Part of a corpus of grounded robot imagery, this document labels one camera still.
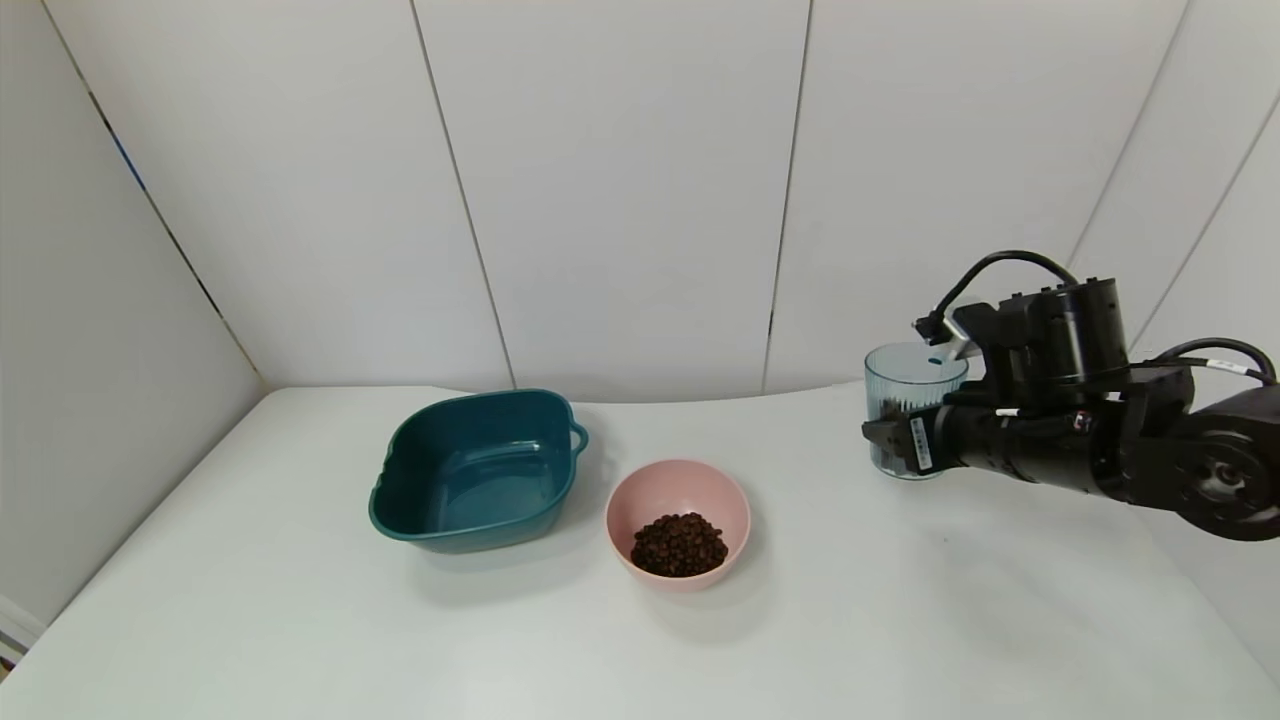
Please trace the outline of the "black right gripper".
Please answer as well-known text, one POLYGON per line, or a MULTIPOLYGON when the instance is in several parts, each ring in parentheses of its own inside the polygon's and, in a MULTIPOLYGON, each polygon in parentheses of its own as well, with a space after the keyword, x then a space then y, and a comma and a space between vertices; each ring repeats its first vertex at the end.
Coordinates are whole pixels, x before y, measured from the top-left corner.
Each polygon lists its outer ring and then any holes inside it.
POLYGON ((968 468, 1032 483, 1012 459, 1015 419, 1012 407, 941 404, 909 413, 901 401, 882 398, 877 420, 864 421, 861 434, 876 468, 908 468, 915 477, 968 468))

